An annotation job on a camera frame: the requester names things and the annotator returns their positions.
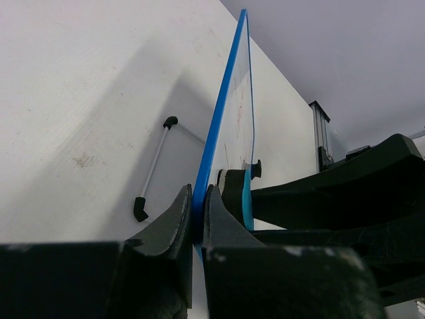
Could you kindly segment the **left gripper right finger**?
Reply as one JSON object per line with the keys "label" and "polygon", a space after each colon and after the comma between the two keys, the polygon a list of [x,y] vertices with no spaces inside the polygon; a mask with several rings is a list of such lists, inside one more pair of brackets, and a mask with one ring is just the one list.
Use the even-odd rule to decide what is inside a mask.
{"label": "left gripper right finger", "polygon": [[371,271],[351,249],[267,246],[210,186],[203,268],[211,318],[385,318]]}

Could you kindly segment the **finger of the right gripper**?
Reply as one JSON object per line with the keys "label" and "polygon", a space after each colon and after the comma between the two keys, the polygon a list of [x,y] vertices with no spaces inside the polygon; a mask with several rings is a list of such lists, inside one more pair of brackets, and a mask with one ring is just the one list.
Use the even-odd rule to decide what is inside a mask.
{"label": "finger of the right gripper", "polygon": [[315,175],[252,191],[255,219],[285,229],[354,229],[414,212],[424,158],[395,134]]}
{"label": "finger of the right gripper", "polygon": [[424,296],[423,213],[342,231],[261,230],[252,234],[266,245],[353,249],[373,272],[385,306]]}

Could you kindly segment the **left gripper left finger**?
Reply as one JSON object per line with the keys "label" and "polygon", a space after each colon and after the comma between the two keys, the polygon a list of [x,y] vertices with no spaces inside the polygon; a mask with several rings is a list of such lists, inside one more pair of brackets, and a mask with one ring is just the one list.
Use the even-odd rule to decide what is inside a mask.
{"label": "left gripper left finger", "polygon": [[192,189],[124,241],[1,245],[2,318],[186,318]]}

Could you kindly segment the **blue bone-shaped eraser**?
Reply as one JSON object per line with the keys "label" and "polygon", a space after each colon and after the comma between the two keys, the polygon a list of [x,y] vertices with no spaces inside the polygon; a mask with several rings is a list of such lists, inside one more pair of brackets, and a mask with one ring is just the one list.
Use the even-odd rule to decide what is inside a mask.
{"label": "blue bone-shaped eraser", "polygon": [[244,171],[242,183],[242,220],[247,230],[254,230],[254,218],[252,215],[252,198],[251,198],[251,171],[247,169]]}

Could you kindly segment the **blue framed small whiteboard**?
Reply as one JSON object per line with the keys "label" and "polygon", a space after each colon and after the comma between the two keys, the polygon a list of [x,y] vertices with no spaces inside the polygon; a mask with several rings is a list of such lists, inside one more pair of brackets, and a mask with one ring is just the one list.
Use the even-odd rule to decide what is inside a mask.
{"label": "blue framed small whiteboard", "polygon": [[220,170],[242,170],[242,186],[250,191],[255,121],[248,10],[242,9],[220,85],[193,191],[194,246],[201,257],[207,188],[218,184]]}

